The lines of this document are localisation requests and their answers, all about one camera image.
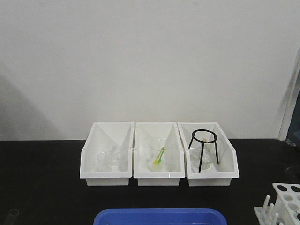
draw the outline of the glass beaker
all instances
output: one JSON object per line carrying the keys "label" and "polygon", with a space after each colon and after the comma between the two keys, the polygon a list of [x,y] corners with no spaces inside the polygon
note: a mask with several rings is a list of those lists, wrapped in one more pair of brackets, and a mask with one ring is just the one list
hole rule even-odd
{"label": "glass beaker", "polygon": [[108,165],[108,152],[101,151],[97,154],[97,158],[94,164],[94,171],[95,172],[109,172],[111,171],[111,167]]}
{"label": "glass beaker", "polygon": [[153,172],[168,171],[167,164],[165,161],[165,141],[165,138],[152,138],[149,141],[150,151],[148,167]]}
{"label": "glass beaker", "polygon": [[109,165],[112,171],[126,171],[127,170],[126,152],[120,146],[114,145],[111,150]]}
{"label": "glass beaker", "polygon": [[[193,173],[198,173],[199,172],[199,165],[200,165],[200,158],[201,158],[201,149],[202,147],[198,148],[191,148],[191,169]],[[210,149],[206,148],[206,146],[203,149],[203,156],[202,156],[202,164],[201,164],[201,171],[202,170],[207,170],[210,168],[212,164],[212,155],[210,153]]]}

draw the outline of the blue plastic tray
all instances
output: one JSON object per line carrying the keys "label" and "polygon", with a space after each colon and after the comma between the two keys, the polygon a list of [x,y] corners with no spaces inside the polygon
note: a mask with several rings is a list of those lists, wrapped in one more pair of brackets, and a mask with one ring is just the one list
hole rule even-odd
{"label": "blue plastic tray", "polygon": [[213,209],[107,209],[94,225],[227,225]]}

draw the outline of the glassware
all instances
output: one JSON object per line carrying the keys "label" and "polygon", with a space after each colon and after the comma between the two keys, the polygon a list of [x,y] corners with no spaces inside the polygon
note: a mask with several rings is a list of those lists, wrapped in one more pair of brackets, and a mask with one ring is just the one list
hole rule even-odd
{"label": "glassware", "polygon": [[122,171],[125,168],[127,158],[125,152],[121,149],[120,146],[114,145],[111,150],[109,165],[112,168],[112,171]]}
{"label": "glassware", "polygon": [[94,164],[95,172],[109,172],[111,171],[111,167],[107,164],[108,152],[101,151],[97,155],[97,159]]}
{"label": "glassware", "polygon": [[[201,155],[201,146],[191,150],[191,163],[192,163],[192,171],[197,173],[199,171],[199,164],[200,164],[200,155]],[[203,149],[203,157],[202,157],[202,164],[201,164],[201,171],[207,170],[210,168],[212,164],[213,156],[210,153],[209,148]]]}
{"label": "glassware", "polygon": [[165,151],[164,147],[165,138],[152,138],[149,141],[149,158],[148,167],[153,172],[165,172],[168,171],[165,163]]}
{"label": "glassware", "polygon": [[6,220],[4,221],[3,225],[13,225],[15,224],[15,220],[19,216],[20,212],[17,209],[11,209],[9,211],[9,214],[6,217]]}

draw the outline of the white plastic bin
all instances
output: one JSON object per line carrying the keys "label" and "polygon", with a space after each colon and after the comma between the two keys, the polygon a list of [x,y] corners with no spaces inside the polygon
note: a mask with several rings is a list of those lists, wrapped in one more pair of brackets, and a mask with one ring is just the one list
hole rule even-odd
{"label": "white plastic bin", "polygon": [[81,152],[80,178],[88,186],[128,185],[134,122],[94,122]]}
{"label": "white plastic bin", "polygon": [[[238,162],[236,157],[236,151],[230,144],[229,140],[225,136],[223,130],[218,123],[177,123],[180,131],[180,136],[185,151],[186,160],[186,172],[189,186],[228,186],[231,183],[232,178],[239,177]],[[214,144],[210,145],[210,154],[212,154],[212,163],[209,168],[202,169],[201,172],[195,170],[194,164],[191,163],[192,149],[196,149],[201,146],[200,142],[194,140],[191,145],[191,151],[188,146],[192,138],[192,132],[197,129],[206,129],[214,132],[217,135],[217,151],[219,157],[219,164],[216,161],[216,153]],[[211,139],[209,133],[199,132],[197,138]]]}
{"label": "white plastic bin", "polygon": [[176,122],[137,122],[134,178],[138,185],[175,186],[183,177],[184,152]]}

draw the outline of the test tube rack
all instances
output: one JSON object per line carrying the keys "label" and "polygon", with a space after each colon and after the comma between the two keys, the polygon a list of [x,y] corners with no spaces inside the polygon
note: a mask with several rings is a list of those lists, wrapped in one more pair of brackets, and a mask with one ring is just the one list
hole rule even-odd
{"label": "test tube rack", "polygon": [[272,184],[277,199],[275,204],[269,204],[267,195],[263,207],[254,207],[260,225],[300,225],[300,185]]}

